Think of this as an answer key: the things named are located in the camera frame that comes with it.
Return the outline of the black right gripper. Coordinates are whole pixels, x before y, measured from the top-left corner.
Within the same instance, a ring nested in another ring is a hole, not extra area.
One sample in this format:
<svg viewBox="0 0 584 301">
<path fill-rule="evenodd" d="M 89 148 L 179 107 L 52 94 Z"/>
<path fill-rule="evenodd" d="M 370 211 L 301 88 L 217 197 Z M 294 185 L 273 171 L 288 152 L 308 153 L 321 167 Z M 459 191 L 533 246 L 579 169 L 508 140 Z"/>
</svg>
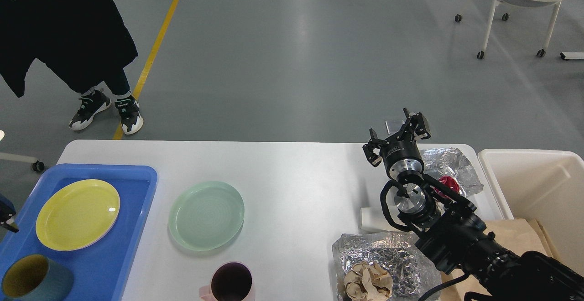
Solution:
<svg viewBox="0 0 584 301">
<path fill-rule="evenodd" d="M 386 169 L 386 174 L 397 180 L 400 174 L 407 171 L 424 173 L 425 164 L 417 146 L 417 141 L 430 139 L 429 122 L 421 113 L 410 112 L 403 108 L 406 120 L 398 131 L 398 140 L 388 142 L 386 139 L 378 138 L 374 129 L 369 129 L 370 138 L 362 147 L 367 161 L 378 167 L 382 161 Z"/>
</svg>

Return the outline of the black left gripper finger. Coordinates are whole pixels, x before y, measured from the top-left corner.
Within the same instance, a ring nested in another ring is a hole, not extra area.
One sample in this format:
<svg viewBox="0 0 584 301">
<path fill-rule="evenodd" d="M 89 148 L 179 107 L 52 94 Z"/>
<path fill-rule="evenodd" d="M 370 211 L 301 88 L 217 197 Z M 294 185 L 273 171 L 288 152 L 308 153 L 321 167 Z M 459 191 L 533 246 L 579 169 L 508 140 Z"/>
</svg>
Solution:
<svg viewBox="0 0 584 301">
<path fill-rule="evenodd" d="M 0 226 L 9 232 L 18 233 L 19 227 L 15 222 L 15 206 L 4 195 L 0 195 Z"/>
</svg>

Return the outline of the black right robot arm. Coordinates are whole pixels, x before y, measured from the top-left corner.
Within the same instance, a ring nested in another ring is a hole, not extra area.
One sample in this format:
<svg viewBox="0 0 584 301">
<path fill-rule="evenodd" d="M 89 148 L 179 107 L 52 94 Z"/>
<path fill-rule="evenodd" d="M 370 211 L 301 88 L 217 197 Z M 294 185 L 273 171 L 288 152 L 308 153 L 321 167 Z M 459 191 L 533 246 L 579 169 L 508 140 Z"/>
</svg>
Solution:
<svg viewBox="0 0 584 301">
<path fill-rule="evenodd" d="M 415 233 L 415 246 L 440 272 L 463 272 L 421 300 L 473 276 L 487 294 L 467 292 L 466 301 L 581 301 L 580 274 L 538 251 L 519 256 L 505 249 L 495 233 L 485 234 L 473 202 L 425 173 L 417 141 L 431 137 L 428 121 L 421 112 L 403 112 L 405 122 L 396 133 L 381 139 L 370 129 L 363 145 L 367 161 L 384 164 L 388 176 L 380 193 L 382 215 L 392 228 Z"/>
</svg>

